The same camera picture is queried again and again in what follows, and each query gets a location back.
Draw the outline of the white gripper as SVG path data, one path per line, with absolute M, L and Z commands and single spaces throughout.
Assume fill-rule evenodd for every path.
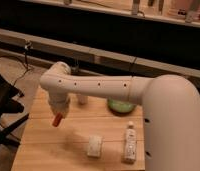
M 54 115 L 61 114 L 66 116 L 69 112 L 70 97 L 67 96 L 64 100 L 61 101 L 49 101 L 51 111 Z

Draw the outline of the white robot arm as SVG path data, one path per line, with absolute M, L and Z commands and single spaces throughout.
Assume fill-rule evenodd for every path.
M 200 171 L 200 94 L 178 75 L 74 76 L 64 62 L 40 78 L 58 112 L 70 93 L 140 105 L 144 117 L 145 171 Z

